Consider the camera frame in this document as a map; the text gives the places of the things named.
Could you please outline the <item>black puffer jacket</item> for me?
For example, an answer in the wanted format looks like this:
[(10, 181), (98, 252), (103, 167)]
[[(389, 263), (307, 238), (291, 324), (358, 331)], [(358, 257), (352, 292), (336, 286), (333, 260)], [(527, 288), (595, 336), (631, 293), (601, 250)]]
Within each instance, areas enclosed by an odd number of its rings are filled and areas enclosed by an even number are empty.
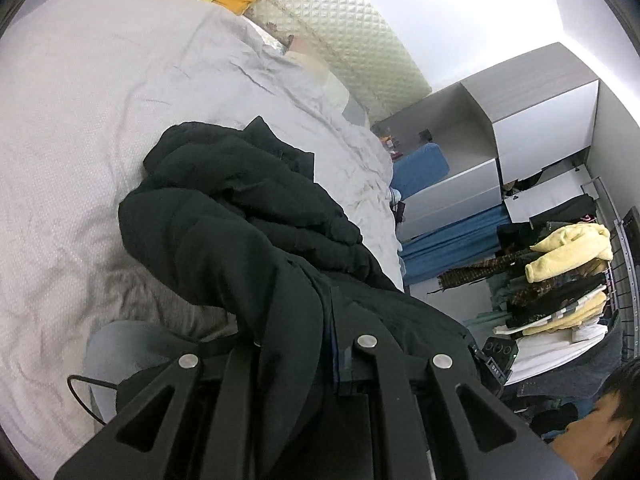
[(235, 130), (167, 129), (120, 203), (122, 244), (186, 300), (232, 313), (260, 349), (258, 464), (284, 450), (338, 381), (339, 315), (375, 315), (409, 356), (446, 353), (475, 372), (471, 334), (401, 292), (342, 207), (314, 182), (314, 156), (261, 119)]

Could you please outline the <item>light grey duvet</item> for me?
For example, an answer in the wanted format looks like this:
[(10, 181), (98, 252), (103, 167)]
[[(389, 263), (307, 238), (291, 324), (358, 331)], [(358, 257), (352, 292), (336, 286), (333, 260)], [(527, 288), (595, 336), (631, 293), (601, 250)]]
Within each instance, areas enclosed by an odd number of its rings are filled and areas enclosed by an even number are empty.
[(48, 0), (2, 35), (1, 427), (37, 478), (93, 434), (66, 379), (101, 326), (232, 330), (126, 253), (117, 209), (166, 129), (255, 117), (314, 154), (314, 178), (399, 283), (386, 151), (242, 18), (198, 0)]

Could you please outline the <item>cream quilted headboard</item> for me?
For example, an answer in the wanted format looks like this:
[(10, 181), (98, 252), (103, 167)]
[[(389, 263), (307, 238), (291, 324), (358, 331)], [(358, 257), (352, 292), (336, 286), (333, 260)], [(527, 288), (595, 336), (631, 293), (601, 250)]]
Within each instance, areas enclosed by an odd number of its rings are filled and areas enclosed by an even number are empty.
[(306, 41), (375, 122), (432, 92), (367, 0), (257, 0), (248, 17), (282, 44)]

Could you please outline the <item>blue curtain cloth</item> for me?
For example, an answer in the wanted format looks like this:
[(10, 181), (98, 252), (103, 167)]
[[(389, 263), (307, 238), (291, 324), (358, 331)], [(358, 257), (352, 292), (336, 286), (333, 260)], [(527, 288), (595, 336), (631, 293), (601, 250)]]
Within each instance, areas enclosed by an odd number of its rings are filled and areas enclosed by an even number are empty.
[(511, 223), (503, 205), (421, 234), (402, 244), (407, 286), (437, 278), (449, 269), (466, 266), (496, 252), (498, 227)]

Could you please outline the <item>small bottles on shelf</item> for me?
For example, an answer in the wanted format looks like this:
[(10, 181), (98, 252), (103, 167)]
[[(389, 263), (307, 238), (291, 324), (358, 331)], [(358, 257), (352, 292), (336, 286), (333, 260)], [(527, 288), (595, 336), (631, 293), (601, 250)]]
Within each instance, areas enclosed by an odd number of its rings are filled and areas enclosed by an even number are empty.
[(383, 132), (378, 136), (378, 140), (380, 140), (383, 148), (385, 148), (385, 151), (390, 154), (390, 157), (392, 159), (400, 156), (400, 151), (398, 151), (396, 140), (391, 134), (389, 134), (388, 132)]

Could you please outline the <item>stack of folded clothes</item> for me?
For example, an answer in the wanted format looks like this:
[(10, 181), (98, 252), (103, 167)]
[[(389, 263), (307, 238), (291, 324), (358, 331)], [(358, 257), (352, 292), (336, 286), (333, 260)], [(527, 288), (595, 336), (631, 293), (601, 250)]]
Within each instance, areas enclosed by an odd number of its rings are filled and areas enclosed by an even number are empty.
[(484, 282), (492, 311), (473, 320), (498, 382), (516, 384), (577, 359), (608, 332), (600, 319), (608, 304), (605, 272), (612, 262), (591, 260), (575, 270), (530, 284), (525, 266), (539, 255), (529, 247), (556, 229), (603, 224), (594, 199), (580, 194), (524, 222), (499, 226), (492, 255), (439, 275), (441, 289)]

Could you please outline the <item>blue upholstered chair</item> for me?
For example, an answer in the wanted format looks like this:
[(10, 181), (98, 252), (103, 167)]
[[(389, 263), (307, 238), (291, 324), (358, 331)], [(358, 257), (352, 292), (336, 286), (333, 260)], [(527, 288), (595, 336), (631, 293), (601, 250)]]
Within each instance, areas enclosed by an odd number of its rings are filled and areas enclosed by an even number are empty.
[(390, 187), (397, 190), (402, 198), (408, 198), (444, 180), (449, 171), (440, 146), (428, 142), (394, 162)]

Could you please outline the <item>grey wardrobe cabinet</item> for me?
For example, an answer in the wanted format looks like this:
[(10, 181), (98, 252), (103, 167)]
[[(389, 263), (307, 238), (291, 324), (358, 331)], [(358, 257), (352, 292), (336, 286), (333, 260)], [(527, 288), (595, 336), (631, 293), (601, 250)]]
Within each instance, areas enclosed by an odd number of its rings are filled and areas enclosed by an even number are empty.
[(449, 171), (402, 196), (408, 242), (495, 207), (505, 185), (536, 176), (592, 142), (599, 79), (562, 44), (511, 58), (378, 122), (408, 157), (428, 140)]

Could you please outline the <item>beige grey pillow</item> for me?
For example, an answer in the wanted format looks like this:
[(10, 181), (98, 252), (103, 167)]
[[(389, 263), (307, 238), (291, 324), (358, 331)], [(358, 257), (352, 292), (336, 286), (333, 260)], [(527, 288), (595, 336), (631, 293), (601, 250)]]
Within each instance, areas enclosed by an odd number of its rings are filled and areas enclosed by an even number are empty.
[(370, 128), (367, 110), (338, 79), (316, 49), (304, 38), (289, 36), (285, 56), (302, 66), (321, 87), (328, 101), (353, 125)]

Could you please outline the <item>yellow sweater on pile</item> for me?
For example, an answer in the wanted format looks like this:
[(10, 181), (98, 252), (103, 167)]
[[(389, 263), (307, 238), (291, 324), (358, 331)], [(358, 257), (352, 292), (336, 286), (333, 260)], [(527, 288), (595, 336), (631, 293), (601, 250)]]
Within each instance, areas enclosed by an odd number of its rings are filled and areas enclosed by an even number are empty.
[(591, 260), (613, 260), (610, 231), (599, 223), (562, 226), (529, 249), (539, 255), (525, 266), (526, 280), (530, 284), (555, 278)]

